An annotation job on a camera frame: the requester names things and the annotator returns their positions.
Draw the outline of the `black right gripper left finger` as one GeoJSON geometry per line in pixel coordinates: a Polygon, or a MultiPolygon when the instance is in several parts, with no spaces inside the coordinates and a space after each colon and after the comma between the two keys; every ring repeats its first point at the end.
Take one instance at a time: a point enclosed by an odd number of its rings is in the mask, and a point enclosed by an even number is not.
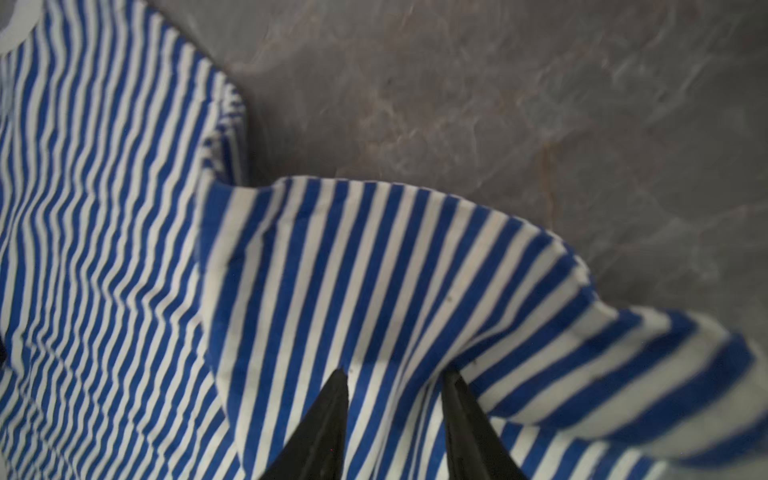
{"type": "Polygon", "coordinates": [[[348,406],[347,375],[336,369],[261,479],[339,480],[348,406]]]}

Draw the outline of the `blue white striped tank top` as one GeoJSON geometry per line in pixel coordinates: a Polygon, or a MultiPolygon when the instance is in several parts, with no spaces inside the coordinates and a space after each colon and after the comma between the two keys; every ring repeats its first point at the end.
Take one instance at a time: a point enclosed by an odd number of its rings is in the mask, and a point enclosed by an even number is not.
{"type": "Polygon", "coordinates": [[[1,30],[1,474],[258,479],[336,369],[346,479],[450,479],[459,371],[530,479],[767,444],[767,359],[616,309],[558,236],[431,189],[244,183],[234,85],[142,1],[1,30]]]}

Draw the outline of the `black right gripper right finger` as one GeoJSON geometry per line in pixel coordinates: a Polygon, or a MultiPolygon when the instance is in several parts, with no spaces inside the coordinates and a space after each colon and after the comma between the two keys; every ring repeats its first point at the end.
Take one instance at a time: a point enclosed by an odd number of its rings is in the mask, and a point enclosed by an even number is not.
{"type": "Polygon", "coordinates": [[[442,374],[442,407],[450,479],[527,479],[454,368],[442,374]]]}

